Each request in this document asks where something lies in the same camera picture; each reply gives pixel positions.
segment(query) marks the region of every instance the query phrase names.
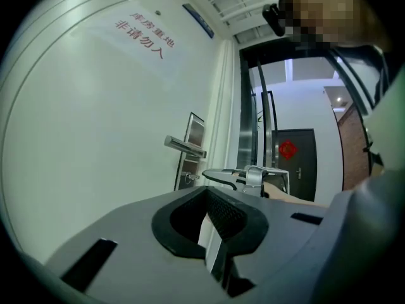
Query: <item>white paper sign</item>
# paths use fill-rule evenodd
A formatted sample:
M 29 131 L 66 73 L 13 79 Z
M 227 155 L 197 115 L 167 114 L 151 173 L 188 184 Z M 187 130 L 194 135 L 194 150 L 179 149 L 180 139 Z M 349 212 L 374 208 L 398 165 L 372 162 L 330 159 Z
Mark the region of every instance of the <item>white paper sign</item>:
M 89 20 L 85 27 L 167 80 L 182 68 L 185 48 L 159 17 L 131 1 Z

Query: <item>brown wall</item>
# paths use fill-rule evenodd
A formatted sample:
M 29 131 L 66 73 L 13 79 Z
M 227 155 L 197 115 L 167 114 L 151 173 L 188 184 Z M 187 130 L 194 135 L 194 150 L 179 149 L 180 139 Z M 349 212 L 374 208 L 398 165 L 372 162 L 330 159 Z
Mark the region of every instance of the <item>brown wall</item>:
M 359 114 L 352 105 L 338 122 L 344 159 L 343 190 L 352 189 L 368 177 L 366 139 Z

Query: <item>black door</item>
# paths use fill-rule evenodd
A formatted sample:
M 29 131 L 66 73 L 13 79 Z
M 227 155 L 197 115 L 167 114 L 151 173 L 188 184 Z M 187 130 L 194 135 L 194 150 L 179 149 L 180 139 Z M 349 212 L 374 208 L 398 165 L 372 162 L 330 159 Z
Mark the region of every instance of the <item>black door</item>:
M 314 130 L 279 130 L 278 145 L 278 167 L 290 174 L 290 194 L 302 200 L 314 201 L 316 190 Z

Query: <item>white wall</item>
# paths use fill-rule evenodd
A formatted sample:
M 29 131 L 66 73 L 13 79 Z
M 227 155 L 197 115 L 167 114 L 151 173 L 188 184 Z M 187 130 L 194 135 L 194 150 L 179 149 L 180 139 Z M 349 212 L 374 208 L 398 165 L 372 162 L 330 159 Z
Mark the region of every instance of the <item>white wall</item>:
M 172 191 L 180 153 L 163 141 L 184 136 L 191 111 L 207 136 L 217 130 L 203 147 L 219 139 L 225 165 L 234 43 L 210 39 L 183 9 L 190 0 L 137 1 L 160 10 L 185 49 L 171 82 L 84 29 L 131 0 L 43 1 L 2 67 L 2 215 L 16 245 L 40 262 L 112 209 Z M 222 100 L 215 110 L 213 95 Z
M 329 80 L 302 80 L 267 85 L 273 91 L 278 129 L 314 129 L 317 153 L 315 203 L 329 205 L 341 192 L 343 181 L 342 148 L 330 100 L 323 86 Z M 256 88 L 258 112 L 261 87 Z M 258 160 L 263 159 L 263 124 L 259 132 Z

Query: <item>red diamond chinese decoration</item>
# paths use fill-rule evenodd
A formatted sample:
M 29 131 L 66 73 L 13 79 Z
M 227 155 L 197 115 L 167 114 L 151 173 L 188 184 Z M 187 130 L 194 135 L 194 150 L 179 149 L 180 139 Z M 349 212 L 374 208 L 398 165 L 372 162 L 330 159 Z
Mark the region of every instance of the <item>red diamond chinese decoration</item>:
M 288 139 L 286 141 L 283 142 L 283 144 L 281 144 L 278 147 L 279 152 L 282 154 L 282 156 L 284 158 L 286 158 L 287 160 L 289 158 L 292 158 L 294 156 L 294 154 L 297 153 L 298 149 L 296 148 L 295 145 L 293 145 L 291 143 L 291 141 Z

